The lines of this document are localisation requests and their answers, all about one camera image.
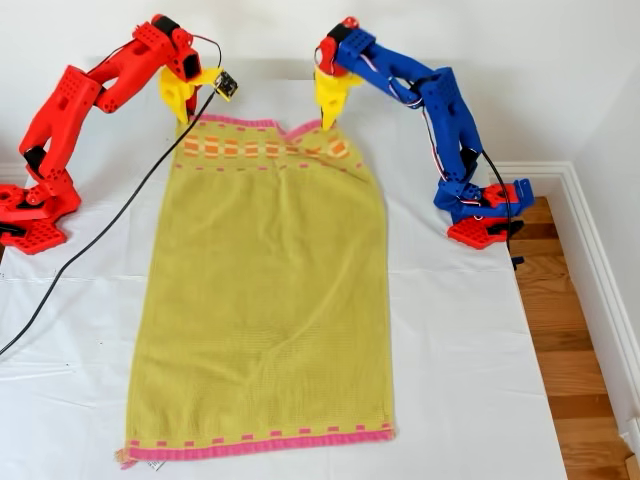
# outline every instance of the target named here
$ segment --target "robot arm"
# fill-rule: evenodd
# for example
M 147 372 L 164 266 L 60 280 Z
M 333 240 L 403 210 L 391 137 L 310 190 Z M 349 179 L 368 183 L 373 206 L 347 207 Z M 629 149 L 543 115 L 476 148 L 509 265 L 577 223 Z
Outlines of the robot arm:
M 316 101 L 321 106 L 324 129 L 331 127 L 349 89 L 361 79 L 404 106 L 422 110 L 440 174 L 434 203 L 451 213 L 454 225 L 449 236 L 475 248 L 505 240 L 507 203 L 501 186 L 480 188 L 471 183 L 483 147 L 453 70 L 432 70 L 378 45 L 373 35 L 349 17 L 316 49 Z M 526 179 L 508 185 L 507 194 L 513 216 L 533 203 L 531 184 Z
M 193 36 L 177 23 L 156 15 L 89 72 L 67 67 L 19 147 L 37 184 L 29 189 L 0 185 L 0 243 L 37 253 L 66 240 L 55 222 L 80 205 L 66 166 L 92 106 L 115 112 L 163 66 L 161 95 L 183 122 L 195 109 L 201 85 L 213 84 L 230 99 L 237 84 L 221 68 L 203 70 L 192 42 Z M 103 86 L 114 79 L 113 85 Z

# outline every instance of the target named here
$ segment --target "white baseboard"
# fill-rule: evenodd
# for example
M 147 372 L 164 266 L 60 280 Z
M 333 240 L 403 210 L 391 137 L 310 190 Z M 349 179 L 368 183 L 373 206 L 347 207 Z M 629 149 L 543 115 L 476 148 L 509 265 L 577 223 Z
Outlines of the white baseboard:
M 640 454 L 640 347 L 571 162 L 496 164 L 505 181 L 529 178 L 546 196 L 580 298 L 618 430 Z
M 24 163 L 0 163 L 0 184 L 14 183 L 24 185 L 27 181 L 27 171 Z

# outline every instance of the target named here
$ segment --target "wire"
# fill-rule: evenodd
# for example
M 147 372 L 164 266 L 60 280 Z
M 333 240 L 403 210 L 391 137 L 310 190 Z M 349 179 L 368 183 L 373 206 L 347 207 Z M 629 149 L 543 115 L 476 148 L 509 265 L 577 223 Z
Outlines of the wire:
M 5 353 L 7 350 L 9 350 L 9 348 L 11 348 L 11 346 L 16 343 L 18 340 L 20 340 L 20 338 L 26 333 L 27 330 L 29 330 L 29 328 L 31 327 L 31 325 L 33 325 L 33 322 L 35 321 L 36 317 L 38 316 L 38 314 L 40 313 L 40 310 L 42 310 L 42 307 L 44 307 L 44 304 L 46 303 L 47 299 L 49 298 L 49 295 L 51 295 L 51 292 L 53 291 L 54 287 L 56 286 L 56 284 L 58 283 L 58 280 L 60 280 L 60 277 L 62 276 L 62 274 L 64 273 L 64 271 L 69 268 L 69 266 L 75 262 L 78 258 L 80 258 L 82 255 L 84 255 L 91 247 L 93 247 L 98 240 L 100 240 L 105 233 L 107 233 L 111 227 L 113 227 L 113 225 L 118 221 L 118 219 L 120 219 L 120 217 L 122 216 L 122 214 L 125 212 L 125 210 L 127 208 L 129 208 L 129 205 L 131 205 L 131 202 L 133 202 L 133 200 L 136 198 L 136 196 L 138 195 L 138 193 L 140 193 L 140 190 L 142 190 L 142 187 L 144 187 L 144 185 L 147 183 L 147 180 L 149 180 L 149 178 L 151 177 L 151 175 L 153 174 L 153 172 L 156 171 L 156 169 L 160 166 L 160 164 L 164 161 L 165 158 L 167 158 L 169 156 L 169 154 L 171 152 L 173 152 L 173 150 L 180 144 L 180 142 L 184 139 L 184 137 L 186 137 L 189 132 L 191 131 L 191 129 L 195 126 L 195 124 L 198 122 L 198 120 L 200 119 L 200 117 L 202 116 L 202 114 L 204 113 L 205 109 L 209 106 L 209 104 L 211 103 L 211 100 L 213 100 L 213 96 L 216 94 L 216 91 L 214 90 L 213 92 L 211 92 L 211 95 L 209 95 L 209 97 L 207 98 L 207 100 L 204 102 L 204 105 L 202 106 L 202 108 L 198 111 L 198 113 L 196 113 L 195 117 L 193 117 L 193 120 L 191 121 L 191 123 L 189 124 L 189 126 L 185 129 L 184 132 L 182 132 L 182 134 L 178 137 L 178 139 L 173 142 L 173 144 L 167 149 L 166 152 L 164 152 L 162 154 L 162 156 L 156 161 L 156 163 L 151 167 L 151 169 L 149 170 L 149 172 L 147 172 L 147 174 L 144 176 L 144 178 L 142 179 L 142 181 L 138 184 L 138 186 L 136 187 L 136 189 L 133 191 L 133 193 L 131 194 L 131 196 L 129 197 L 129 199 L 124 203 L 124 205 L 122 206 L 122 208 L 118 211 L 118 213 L 116 213 L 116 216 L 113 217 L 113 219 L 107 224 L 106 227 L 104 227 L 104 229 L 102 229 L 102 231 L 100 233 L 98 233 L 98 235 L 96 235 L 96 237 L 91 240 L 86 247 L 84 247 L 82 250 L 80 250 L 78 253 L 76 253 L 73 257 L 71 257 L 70 260 L 67 261 L 67 263 L 65 263 L 62 268 L 60 269 L 60 271 L 58 272 L 58 274 L 53 278 L 53 282 L 51 282 L 51 285 L 49 286 L 49 289 L 47 290 L 47 292 L 44 294 L 44 297 L 42 297 L 42 300 L 40 300 L 40 303 L 38 304 L 38 307 L 36 308 L 36 311 L 33 312 L 33 315 L 31 315 L 31 318 L 29 319 L 29 321 L 27 322 L 27 324 L 24 326 L 24 328 L 22 330 L 20 330 L 20 333 L 18 333 L 13 340 L 11 340 L 2 350 L 0 350 L 0 355 L 2 355 L 3 353 Z
M 438 157 L 438 152 L 436 150 L 436 145 L 433 141 L 433 134 L 431 133 L 431 126 L 429 125 L 429 116 L 425 110 L 425 107 L 422 107 L 422 118 L 424 118 L 424 123 L 427 125 L 427 131 L 429 132 L 429 142 L 431 142 L 431 156 L 433 157 L 433 161 L 436 164 L 436 168 L 438 169 L 438 173 L 440 174 L 440 178 L 442 178 L 445 182 L 447 181 L 447 177 L 444 174 L 444 167 L 442 166 L 442 162 L 440 161 L 440 157 Z
M 205 42 L 213 43 L 216 47 L 218 47 L 218 68 L 222 65 L 222 49 L 218 42 L 214 42 L 210 38 L 203 37 L 202 35 L 193 35 L 193 38 L 199 38 L 200 40 L 204 40 Z
M 511 245 L 509 244 L 509 240 L 511 239 L 511 201 L 509 200 L 509 194 L 507 192 L 507 187 L 505 187 L 504 182 L 502 181 L 502 177 L 500 176 L 500 173 L 498 172 L 498 169 L 493 164 L 493 162 L 491 161 L 491 159 L 489 158 L 489 155 L 487 155 L 487 152 L 485 150 L 482 150 L 482 156 L 484 157 L 484 159 L 487 161 L 487 163 L 491 167 L 491 170 L 493 170 L 493 174 L 496 176 L 496 178 L 498 179 L 498 183 L 502 187 L 502 194 L 504 195 L 504 199 L 505 199 L 505 202 L 507 204 L 507 240 L 506 240 L 506 244 L 507 244 L 507 250 L 509 251 L 509 253 L 511 253 Z

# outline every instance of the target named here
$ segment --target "orange pattern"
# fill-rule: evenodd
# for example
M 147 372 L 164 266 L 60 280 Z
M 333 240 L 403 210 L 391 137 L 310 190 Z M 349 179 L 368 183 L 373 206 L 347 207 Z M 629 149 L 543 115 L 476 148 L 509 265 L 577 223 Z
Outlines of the orange pattern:
M 219 137 L 209 135 L 202 139 L 198 135 L 187 135 L 182 148 L 186 157 L 198 157 L 204 154 L 204 157 L 209 159 L 215 159 L 221 155 L 225 158 L 242 156 L 258 158 L 260 154 L 264 154 L 269 159 L 277 159 L 281 156 L 295 156 L 300 153 L 313 159 L 319 159 L 323 155 L 334 159 L 343 159 L 348 157 L 350 153 L 348 143 L 340 137 L 329 139 L 325 151 L 322 147 L 300 148 L 289 143 L 283 144 L 278 140 L 265 139 L 263 142 L 238 142 L 234 138 L 221 140 Z

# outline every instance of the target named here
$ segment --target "black cable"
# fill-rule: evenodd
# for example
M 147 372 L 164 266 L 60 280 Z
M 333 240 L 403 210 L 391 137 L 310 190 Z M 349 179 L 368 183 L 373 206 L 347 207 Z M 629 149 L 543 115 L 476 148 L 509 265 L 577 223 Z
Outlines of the black cable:
M 218 68 L 222 65 L 222 49 L 218 42 L 214 42 L 210 38 L 203 37 L 202 35 L 193 35 L 193 38 L 199 38 L 200 40 L 204 40 L 205 42 L 213 43 L 216 47 L 218 47 Z
M 178 137 L 178 139 L 175 142 L 173 142 L 173 144 L 169 147 L 169 149 L 166 152 L 164 152 L 162 154 L 162 156 L 153 165 L 153 167 L 151 167 L 151 170 L 149 170 L 149 172 L 144 176 L 144 178 L 138 184 L 138 186 L 133 191 L 133 193 L 131 194 L 129 199 L 124 203 L 124 205 L 122 206 L 120 211 L 118 211 L 116 216 L 113 217 L 113 219 L 107 224 L 107 226 L 104 227 L 104 229 L 98 235 L 96 235 L 96 237 L 93 240 L 91 240 L 86 247 L 84 247 L 82 250 L 80 250 L 78 253 L 76 253 L 73 257 L 71 257 L 71 259 L 69 261 L 67 261 L 67 263 L 65 263 L 62 266 L 62 268 L 60 269 L 58 274 L 53 278 L 53 282 L 51 282 L 51 285 L 49 286 L 49 289 L 47 290 L 47 293 L 45 293 L 44 297 L 42 298 L 42 300 L 40 300 L 40 304 L 38 305 L 38 307 L 36 308 L 36 311 L 31 316 L 31 319 L 29 320 L 29 322 L 24 326 L 24 328 L 20 331 L 20 333 L 18 333 L 18 335 L 16 335 L 13 338 L 13 340 L 11 340 L 2 350 L 0 350 L 0 355 L 2 355 L 9 348 L 11 348 L 11 346 L 14 343 L 16 343 L 18 340 L 20 340 L 20 337 L 22 337 L 25 334 L 25 332 L 27 330 L 29 330 L 31 325 L 33 325 L 33 322 L 35 321 L 36 317 L 40 313 L 40 310 L 42 310 L 42 307 L 44 307 L 44 304 L 46 303 L 47 299 L 49 298 L 49 295 L 51 295 L 51 292 L 53 291 L 54 287 L 58 283 L 58 280 L 60 280 L 60 277 L 62 276 L 64 271 L 69 267 L 69 265 L 71 265 L 78 258 L 80 258 L 84 253 L 86 253 L 87 250 L 89 250 L 91 247 L 93 247 L 98 242 L 98 240 L 100 240 L 104 236 L 104 234 L 107 233 L 111 229 L 111 227 L 113 227 L 113 225 L 118 221 L 118 219 L 122 216 L 122 214 L 125 212 L 125 210 L 127 208 L 129 208 L 129 205 L 131 204 L 131 202 L 133 202 L 133 200 L 136 198 L 138 193 L 140 193 L 140 190 L 142 190 L 142 187 L 144 187 L 145 183 L 147 183 L 147 180 L 149 180 L 151 175 L 153 175 L 153 172 L 155 172 L 156 169 L 160 166 L 160 164 L 164 161 L 164 159 L 167 158 L 171 152 L 173 152 L 173 150 L 178 146 L 178 144 L 182 141 L 182 139 L 184 139 L 184 137 L 186 137 L 189 134 L 191 129 L 195 126 L 195 124 L 198 122 L 198 120 L 200 119 L 200 117 L 204 113 L 204 110 L 211 103 L 211 100 L 213 100 L 213 96 L 215 94 L 216 94 L 215 90 L 213 92 L 211 92 L 211 95 L 209 95 L 209 98 L 207 98 L 207 100 L 204 102 L 204 105 L 202 106 L 202 108 L 198 111 L 198 113 L 196 113 L 195 117 L 193 117 L 193 120 L 191 121 L 189 126 L 186 128 L 186 130 L 184 132 L 182 132 L 182 134 Z
M 502 177 L 500 176 L 500 173 L 498 173 L 498 169 L 493 164 L 493 162 L 491 161 L 491 159 L 489 158 L 489 155 L 487 155 L 487 152 L 485 150 L 482 151 L 482 156 L 487 161 L 487 163 L 491 167 L 491 170 L 493 170 L 494 175 L 498 179 L 498 183 L 500 183 L 500 186 L 502 187 L 502 194 L 504 195 L 505 202 L 507 203 L 507 241 L 506 241 L 506 244 L 507 244 L 507 250 L 509 251 L 509 253 L 511 253 L 511 245 L 509 243 L 509 241 L 511 240 L 511 201 L 509 200 L 509 194 L 507 192 L 507 187 L 505 187 L 504 182 L 502 181 Z

